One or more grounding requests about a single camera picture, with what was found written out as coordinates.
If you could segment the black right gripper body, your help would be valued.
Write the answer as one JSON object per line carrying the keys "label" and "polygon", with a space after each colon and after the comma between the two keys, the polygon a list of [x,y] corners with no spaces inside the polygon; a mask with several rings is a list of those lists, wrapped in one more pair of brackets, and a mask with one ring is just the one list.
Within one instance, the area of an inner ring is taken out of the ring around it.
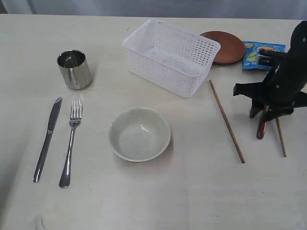
{"label": "black right gripper body", "polygon": [[243,95],[269,107],[300,108],[307,105],[301,90],[307,83],[307,59],[286,55],[262,82],[235,84],[233,95]]}

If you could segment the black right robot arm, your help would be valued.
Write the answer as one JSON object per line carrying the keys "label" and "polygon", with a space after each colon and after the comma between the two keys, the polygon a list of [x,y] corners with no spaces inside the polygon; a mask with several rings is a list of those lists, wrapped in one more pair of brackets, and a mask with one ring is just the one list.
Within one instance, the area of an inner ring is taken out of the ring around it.
{"label": "black right robot arm", "polygon": [[233,95],[252,99],[250,118],[263,112],[259,127],[295,108],[306,107],[307,94],[302,89],[307,83],[307,22],[296,26],[288,52],[272,56],[273,67],[262,82],[235,84]]}

